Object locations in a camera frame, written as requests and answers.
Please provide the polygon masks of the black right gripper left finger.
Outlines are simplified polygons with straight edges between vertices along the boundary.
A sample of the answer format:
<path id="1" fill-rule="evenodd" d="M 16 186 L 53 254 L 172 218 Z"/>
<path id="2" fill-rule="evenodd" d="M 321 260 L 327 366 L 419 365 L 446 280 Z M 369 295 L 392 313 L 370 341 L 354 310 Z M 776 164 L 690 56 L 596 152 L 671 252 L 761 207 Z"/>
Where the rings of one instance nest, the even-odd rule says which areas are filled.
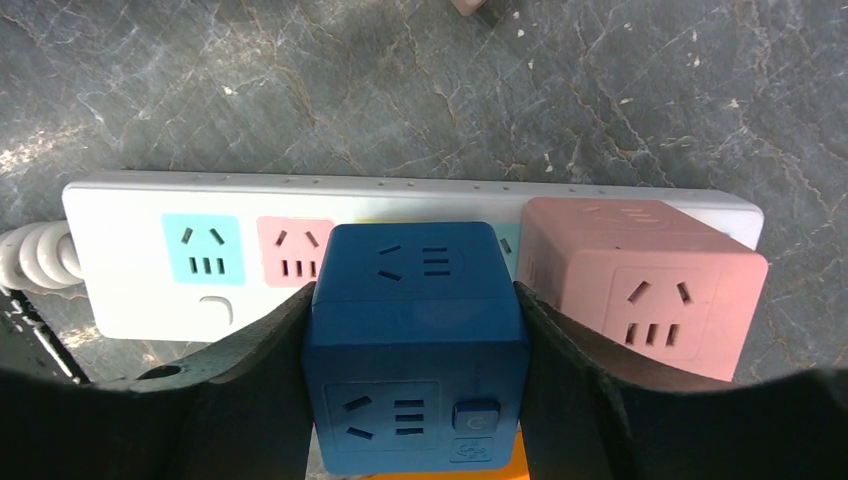
<path id="1" fill-rule="evenodd" d="M 1 374 L 5 479 L 302 479 L 313 415 L 300 350 L 314 289 L 135 379 Z"/>

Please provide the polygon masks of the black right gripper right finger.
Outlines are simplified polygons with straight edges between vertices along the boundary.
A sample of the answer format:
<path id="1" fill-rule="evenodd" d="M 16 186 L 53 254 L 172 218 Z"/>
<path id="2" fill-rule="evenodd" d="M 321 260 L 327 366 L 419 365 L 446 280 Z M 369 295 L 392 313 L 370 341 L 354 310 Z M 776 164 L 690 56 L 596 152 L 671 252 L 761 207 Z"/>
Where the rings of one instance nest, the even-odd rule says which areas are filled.
<path id="1" fill-rule="evenodd" d="M 532 355 L 520 424 L 533 479 L 843 479 L 847 373 L 753 385 L 634 352 L 515 287 Z"/>

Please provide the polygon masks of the pink cube socket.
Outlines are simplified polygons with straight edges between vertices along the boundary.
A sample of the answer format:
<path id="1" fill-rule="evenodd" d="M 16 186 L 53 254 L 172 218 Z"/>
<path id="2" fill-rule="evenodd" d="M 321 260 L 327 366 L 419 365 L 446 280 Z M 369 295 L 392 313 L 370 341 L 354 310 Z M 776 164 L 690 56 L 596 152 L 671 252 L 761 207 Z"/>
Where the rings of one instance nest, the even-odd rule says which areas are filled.
<path id="1" fill-rule="evenodd" d="M 651 359 L 733 378 L 768 273 L 755 250 L 655 200 L 536 197 L 516 277 Z"/>

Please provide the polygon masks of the white multicolour power strip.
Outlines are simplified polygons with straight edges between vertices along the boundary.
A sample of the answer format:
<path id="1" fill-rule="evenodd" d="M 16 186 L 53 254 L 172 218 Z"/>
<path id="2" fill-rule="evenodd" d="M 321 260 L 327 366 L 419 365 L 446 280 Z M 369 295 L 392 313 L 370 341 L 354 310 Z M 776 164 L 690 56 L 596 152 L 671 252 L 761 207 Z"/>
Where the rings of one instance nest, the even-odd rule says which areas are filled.
<path id="1" fill-rule="evenodd" d="M 717 190 L 346 176 L 115 171 L 62 203 L 102 335 L 214 342 L 314 281 L 341 224 L 483 221 L 514 270 L 534 197 L 660 200 L 749 248 L 764 224 Z"/>

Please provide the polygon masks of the blue cube socket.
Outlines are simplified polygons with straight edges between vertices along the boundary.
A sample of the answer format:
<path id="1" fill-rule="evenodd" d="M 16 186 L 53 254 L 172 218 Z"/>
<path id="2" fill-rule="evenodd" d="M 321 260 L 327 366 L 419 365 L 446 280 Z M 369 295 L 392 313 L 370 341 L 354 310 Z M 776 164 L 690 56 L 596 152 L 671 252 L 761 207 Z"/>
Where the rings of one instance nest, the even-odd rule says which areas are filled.
<path id="1" fill-rule="evenodd" d="M 335 227 L 302 346 L 325 468 L 376 475 L 505 467 L 530 354 L 489 224 Z"/>

